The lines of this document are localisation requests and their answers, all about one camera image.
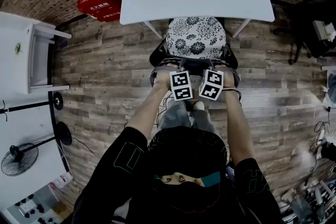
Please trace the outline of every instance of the wooden floor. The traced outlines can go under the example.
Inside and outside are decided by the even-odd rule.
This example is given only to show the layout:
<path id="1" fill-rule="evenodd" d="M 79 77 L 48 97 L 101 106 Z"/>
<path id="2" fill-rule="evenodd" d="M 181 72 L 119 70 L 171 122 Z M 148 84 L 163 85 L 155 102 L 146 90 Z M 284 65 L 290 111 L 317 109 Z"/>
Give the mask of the wooden floor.
<path id="1" fill-rule="evenodd" d="M 227 20 L 226 28 L 234 30 L 239 23 Z M 168 26 L 166 20 L 154 24 L 163 33 Z M 323 60 L 309 59 L 303 50 L 299 62 L 288 65 L 292 40 L 273 35 L 274 28 L 272 24 L 250 23 L 230 44 L 239 62 L 241 103 L 257 161 L 279 201 L 283 192 L 304 182 L 314 166 L 308 151 L 316 135 L 314 125 L 328 117 L 321 104 L 322 86 L 326 84 L 326 72 L 321 71 Z M 73 137 L 101 156 L 150 92 L 149 55 L 160 40 L 140 24 L 121 26 L 119 22 L 100 23 L 91 18 L 67 29 L 73 38 L 67 44 L 58 43 L 53 82 L 68 83 L 71 88 L 62 93 L 65 107 L 57 120 L 64 121 Z M 226 142 L 224 100 L 206 101 L 206 106 Z M 335 118 L 336 112 L 331 113 L 331 122 Z M 82 190 L 99 159 L 77 141 L 64 146 L 64 152 Z M 325 178 L 331 165 L 318 161 L 314 177 Z M 58 191 L 70 208 L 78 195 L 73 184 Z"/>

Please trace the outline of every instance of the black fan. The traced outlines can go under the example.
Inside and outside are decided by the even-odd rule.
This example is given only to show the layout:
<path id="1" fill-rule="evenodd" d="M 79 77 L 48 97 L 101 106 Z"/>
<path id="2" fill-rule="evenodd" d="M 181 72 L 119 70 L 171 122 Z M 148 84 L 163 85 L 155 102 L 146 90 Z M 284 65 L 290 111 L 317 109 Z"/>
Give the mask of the black fan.
<path id="1" fill-rule="evenodd" d="M 56 125 L 55 136 L 37 144 L 26 143 L 11 146 L 1 161 L 1 171 L 7 176 L 18 176 L 29 170 L 38 157 L 38 147 L 52 140 L 60 139 L 65 145 L 71 145 L 72 137 L 68 126 L 64 122 Z"/>

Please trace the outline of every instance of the red box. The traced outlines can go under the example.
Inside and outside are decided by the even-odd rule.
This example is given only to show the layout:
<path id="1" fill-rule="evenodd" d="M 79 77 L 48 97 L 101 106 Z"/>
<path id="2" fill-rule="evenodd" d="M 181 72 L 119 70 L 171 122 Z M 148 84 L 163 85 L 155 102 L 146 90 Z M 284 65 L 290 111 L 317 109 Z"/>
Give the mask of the red box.
<path id="1" fill-rule="evenodd" d="M 77 7 L 101 22 L 111 22 L 120 18 L 121 0 L 78 0 Z"/>

